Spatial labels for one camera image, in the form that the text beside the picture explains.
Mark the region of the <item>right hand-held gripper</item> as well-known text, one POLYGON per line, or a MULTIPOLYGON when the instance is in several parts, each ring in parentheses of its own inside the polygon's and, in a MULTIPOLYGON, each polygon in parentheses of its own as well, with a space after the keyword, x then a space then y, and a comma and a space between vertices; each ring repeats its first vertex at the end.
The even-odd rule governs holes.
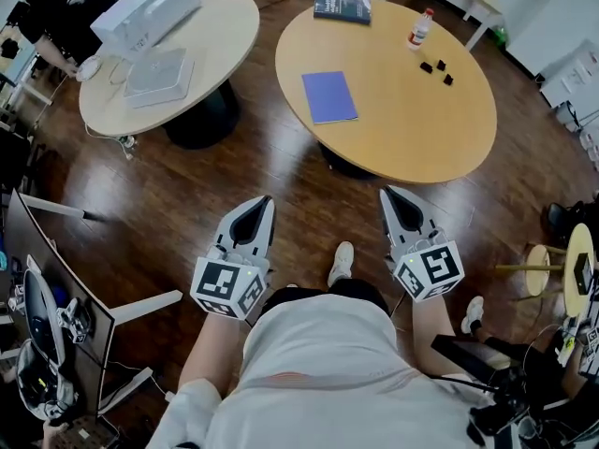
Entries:
POLYGON ((464 278, 455 240, 438 227, 431 205, 398 186, 384 186, 380 202, 387 236, 394 245, 386 258, 393 279, 415 302, 440 297, 464 278), (406 241, 413 241, 405 246, 406 241))

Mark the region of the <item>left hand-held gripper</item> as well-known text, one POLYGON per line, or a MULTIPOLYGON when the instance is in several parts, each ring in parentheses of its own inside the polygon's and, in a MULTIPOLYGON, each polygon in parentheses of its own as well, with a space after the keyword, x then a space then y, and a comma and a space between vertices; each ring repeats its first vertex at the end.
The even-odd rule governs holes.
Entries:
POLYGON ((250 316, 270 288, 274 223, 270 196, 247 200, 221 220, 208 252, 197 259, 190 289, 204 311, 232 319, 250 316), (245 253, 242 246, 248 246, 245 253))

